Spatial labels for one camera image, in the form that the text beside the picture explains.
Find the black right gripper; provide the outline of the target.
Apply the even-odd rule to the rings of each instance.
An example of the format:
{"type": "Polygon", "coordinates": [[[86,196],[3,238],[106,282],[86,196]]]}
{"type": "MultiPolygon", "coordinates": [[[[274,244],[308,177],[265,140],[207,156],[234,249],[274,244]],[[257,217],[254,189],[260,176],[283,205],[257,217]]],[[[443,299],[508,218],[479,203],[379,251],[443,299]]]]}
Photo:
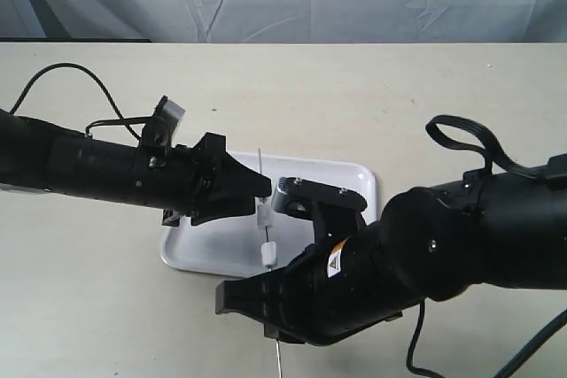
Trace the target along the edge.
{"type": "Polygon", "coordinates": [[[380,234],[380,227],[365,227],[286,267],[223,281],[215,289],[215,313],[263,316],[264,337],[315,346],[398,316],[424,295],[397,277],[380,234]]]}

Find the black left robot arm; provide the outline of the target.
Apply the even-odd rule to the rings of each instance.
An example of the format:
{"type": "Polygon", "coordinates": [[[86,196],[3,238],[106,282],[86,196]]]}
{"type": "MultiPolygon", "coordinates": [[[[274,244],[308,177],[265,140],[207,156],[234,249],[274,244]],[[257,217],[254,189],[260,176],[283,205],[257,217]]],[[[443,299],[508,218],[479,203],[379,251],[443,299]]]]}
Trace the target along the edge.
{"type": "Polygon", "coordinates": [[[206,133],[193,147],[171,144],[158,115],[135,117],[137,146],[110,143],[52,123],[1,113],[1,183],[160,209],[161,223],[194,226],[254,214],[271,180],[226,151],[223,135],[206,133]]]}

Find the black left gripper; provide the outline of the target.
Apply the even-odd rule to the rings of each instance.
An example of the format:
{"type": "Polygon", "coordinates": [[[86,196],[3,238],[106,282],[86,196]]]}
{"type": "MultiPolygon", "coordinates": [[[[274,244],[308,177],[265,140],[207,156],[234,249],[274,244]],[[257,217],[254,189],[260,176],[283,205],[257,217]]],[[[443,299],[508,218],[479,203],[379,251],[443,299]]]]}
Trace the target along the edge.
{"type": "Polygon", "coordinates": [[[164,209],[161,225],[179,227],[182,217],[192,226],[255,213],[255,197],[271,195],[271,180],[238,162],[226,151],[226,136],[206,132],[191,148],[175,147],[184,155],[182,164],[189,168],[189,186],[182,201],[164,209]],[[214,184],[237,197],[213,199],[214,184]]]}

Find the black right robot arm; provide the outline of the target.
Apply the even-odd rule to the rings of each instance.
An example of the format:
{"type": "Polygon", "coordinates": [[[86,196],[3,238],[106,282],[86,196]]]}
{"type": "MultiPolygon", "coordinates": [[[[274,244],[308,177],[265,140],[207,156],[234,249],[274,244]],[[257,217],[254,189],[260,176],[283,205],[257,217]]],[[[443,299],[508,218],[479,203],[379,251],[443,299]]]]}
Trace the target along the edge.
{"type": "Polygon", "coordinates": [[[270,338],[327,346],[430,299],[476,284],[566,286],[566,158],[534,178],[469,171],[414,187],[366,223],[357,192],[281,178],[272,205],[312,223],[315,239],[287,266],[222,282],[215,311],[256,320],[270,338]]]}

